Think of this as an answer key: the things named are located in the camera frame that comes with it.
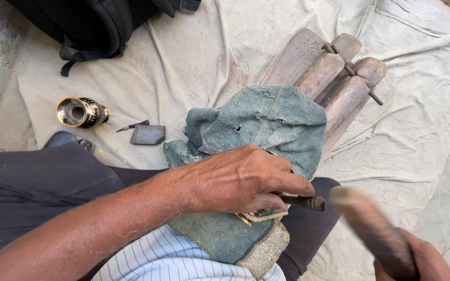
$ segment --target black pants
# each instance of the black pants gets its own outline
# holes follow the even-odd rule
[[[143,182],[164,170],[108,167],[82,146],[65,144],[45,150],[0,152],[0,250],[32,229],[71,208]],[[339,185],[316,177],[317,196]],[[278,264],[296,280],[338,221],[331,204],[325,213],[291,207],[282,219],[291,241]]]

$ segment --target white striped shirt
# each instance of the white striped shirt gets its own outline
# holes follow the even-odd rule
[[[93,281],[253,281],[249,270],[212,261],[196,244],[176,234],[168,225],[140,237],[102,266]],[[285,281],[277,264],[264,281]]]

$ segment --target hammer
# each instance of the hammer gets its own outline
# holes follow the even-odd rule
[[[390,277],[397,281],[420,279],[408,243],[371,199],[349,186],[332,188],[329,198]]]

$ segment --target white sheet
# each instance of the white sheet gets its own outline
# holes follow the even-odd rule
[[[389,72],[336,145],[318,176],[359,186],[399,226],[412,229],[450,151],[450,8],[439,0],[204,0],[196,13],[159,14],[137,29],[122,58],[79,63],[59,75],[60,44],[36,28],[28,33],[18,83],[38,147],[59,130],[94,141],[110,165],[166,167],[161,146],[129,143],[121,127],[149,119],[167,140],[184,138],[187,111],[223,105],[261,81],[298,30],[325,40],[357,36],[356,59],[374,56]],[[69,129],[55,117],[64,97],[88,97],[109,108],[94,130]],[[372,257],[340,222],[305,280],[373,280]]]

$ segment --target metal vase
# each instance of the metal vase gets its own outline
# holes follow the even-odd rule
[[[57,105],[57,118],[67,127],[88,129],[106,123],[109,110],[93,99],[68,97]]]

